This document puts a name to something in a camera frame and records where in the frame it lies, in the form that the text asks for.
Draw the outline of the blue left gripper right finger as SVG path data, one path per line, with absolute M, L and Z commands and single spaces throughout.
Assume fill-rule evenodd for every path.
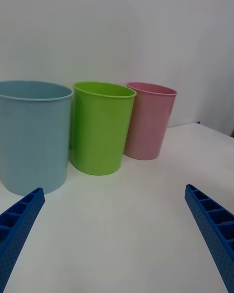
M 185 201 L 229 293 L 234 292 L 234 215 L 191 184 Z

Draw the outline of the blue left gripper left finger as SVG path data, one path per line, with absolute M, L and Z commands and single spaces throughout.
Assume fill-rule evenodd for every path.
M 44 203 L 44 191 L 37 188 L 0 215 L 1 293 Z

